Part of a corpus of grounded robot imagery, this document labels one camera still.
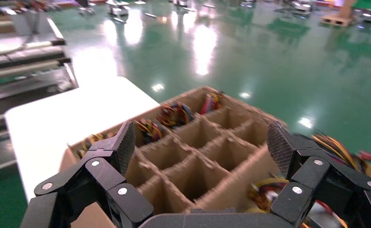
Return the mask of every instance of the factory floor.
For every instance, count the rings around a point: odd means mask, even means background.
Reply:
[[[123,76],[158,102],[211,86],[293,132],[320,130],[351,152],[371,152],[371,24],[334,28],[319,23],[329,12],[288,17],[265,1],[253,9],[234,0],[192,1],[197,12],[166,0],[130,7],[126,24],[111,20],[105,5],[92,16],[76,8],[50,13],[67,39],[79,85]],[[25,207],[14,168],[0,176],[0,227],[18,227]]]

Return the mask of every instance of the cardboard divider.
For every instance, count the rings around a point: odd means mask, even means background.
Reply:
[[[232,109],[232,111],[235,111],[235,110],[240,111],[241,110],[241,111],[250,113],[249,115],[250,115],[251,119],[254,120],[254,121],[257,121],[257,122],[260,122],[260,123],[262,122],[262,123],[265,123],[266,125],[268,125],[271,122],[273,122],[274,120],[277,120],[277,121],[280,121],[284,126],[287,126],[281,120],[278,120],[274,116],[269,115],[268,113],[265,113],[261,109],[253,107],[253,106],[249,106],[246,103],[244,103],[240,100],[237,100],[237,99],[235,99],[231,96],[224,95],[221,99],[221,103],[222,103],[223,106],[226,106],[226,107],[229,107],[230,109]]]
[[[169,180],[190,201],[200,199],[224,179],[228,172],[198,155],[166,173]]]
[[[154,175],[156,175],[156,170],[153,170],[153,166],[145,161],[139,151],[135,150],[125,174],[128,183],[137,188],[146,183]]]
[[[279,173],[279,169],[269,155],[265,144],[221,181],[213,193],[196,201],[195,207],[205,210],[235,207],[238,212],[244,212],[253,205],[246,194],[251,183],[268,178],[269,173]]]
[[[231,172],[258,149],[248,143],[240,143],[230,136],[221,137],[201,152],[211,161]]]
[[[212,126],[207,120],[201,118],[178,128],[173,133],[178,136],[182,143],[196,149],[202,148],[220,135],[217,128]]]
[[[167,136],[153,146],[144,147],[140,153],[160,170],[165,170],[182,162],[192,151],[180,146],[173,136]]]
[[[223,107],[207,113],[205,118],[223,129],[236,129],[250,119],[251,113],[245,110],[232,110],[230,107]]]
[[[181,213],[193,206],[187,199],[176,194],[173,186],[160,176],[154,176],[138,190],[153,205],[155,215]]]
[[[264,122],[250,121],[238,128],[234,135],[250,144],[261,146],[266,141],[268,125]]]

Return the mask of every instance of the yellow wire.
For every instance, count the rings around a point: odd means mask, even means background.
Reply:
[[[357,167],[357,165],[354,162],[354,160],[353,160],[352,156],[350,155],[350,153],[348,151],[346,151],[344,149],[344,147],[338,141],[336,141],[335,139],[333,139],[331,137],[328,137],[328,138],[336,144],[336,146],[339,148],[339,150],[342,151],[342,153],[344,153],[345,157],[349,160],[349,163],[352,165],[352,167],[355,170],[359,171],[359,167]]]
[[[257,188],[263,186],[263,185],[266,185],[266,184],[271,184],[271,183],[288,183],[289,181],[286,180],[286,179],[278,179],[278,178],[268,178],[268,179],[264,179],[264,180],[261,180],[260,182],[257,182],[255,184],[255,186]]]
[[[345,153],[342,152],[342,154],[341,154],[339,151],[337,151],[336,149],[334,149],[334,148],[332,147],[332,145],[333,145],[333,146],[336,146],[336,147],[338,147],[338,146],[335,145],[335,142],[331,141],[331,140],[328,138],[328,136],[318,135],[317,138],[318,138],[319,140],[323,141],[323,143],[325,143],[325,144],[328,145],[329,147],[331,147],[331,148],[333,149],[333,151],[336,151],[336,152],[338,153],[338,156],[339,156],[340,158],[343,158],[343,160],[344,160],[347,164],[350,163],[350,161],[349,161],[348,157],[346,157],[346,154],[345,154]]]
[[[323,146],[325,146],[326,148],[328,148],[329,150],[331,150],[332,152],[334,152],[336,155],[338,155],[339,158],[341,158],[345,163],[348,163],[346,161],[346,159],[339,153],[337,152],[334,148],[332,148],[330,145],[328,145],[327,143],[323,142],[322,140],[320,140],[319,138],[317,138],[316,136],[313,136],[313,139],[315,139],[316,141],[318,141],[319,143],[321,143]]]

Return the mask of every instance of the cardboard compartment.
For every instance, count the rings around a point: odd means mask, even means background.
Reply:
[[[266,141],[266,132],[268,126],[264,122],[251,121],[240,127],[234,132],[234,135],[255,146],[263,145]]]
[[[182,162],[188,155],[192,154],[189,149],[182,148],[178,140],[167,136],[155,145],[145,147],[140,151],[143,156],[160,170],[165,170]]]
[[[139,151],[135,150],[125,174],[128,183],[137,188],[146,183],[155,174],[153,167],[142,159]]]
[[[195,155],[181,166],[171,169],[166,175],[187,199],[196,201],[215,188],[228,172]]]
[[[235,129],[250,119],[250,113],[245,110],[232,110],[229,107],[223,107],[206,114],[206,118],[223,129]]]
[[[204,119],[197,119],[178,128],[173,133],[178,136],[182,143],[196,149],[202,148],[220,135],[219,131]]]
[[[175,189],[159,176],[153,177],[139,191],[153,205],[155,215],[180,213],[192,205],[176,194]]]
[[[235,207],[238,212],[244,212],[253,205],[246,194],[251,183],[268,178],[269,173],[278,172],[279,169],[269,155],[267,147],[260,147],[221,181],[211,194],[195,202],[195,207],[205,210]]]
[[[235,138],[222,137],[202,152],[207,158],[231,172],[256,150],[257,147],[254,145],[247,143],[243,145]]]
[[[203,88],[199,90],[192,91],[192,93],[182,96],[177,99],[177,101],[188,106],[193,113],[199,113],[203,105],[205,104],[207,94],[213,92],[212,90]]]

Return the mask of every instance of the conveyor belt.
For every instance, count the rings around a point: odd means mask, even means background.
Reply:
[[[62,47],[43,47],[0,56],[0,69],[65,57]]]
[[[57,90],[57,84],[62,81],[70,83],[70,80],[73,80],[69,70],[70,68],[63,67],[38,76],[0,85],[0,131],[6,129],[2,116],[7,110],[61,93]]]

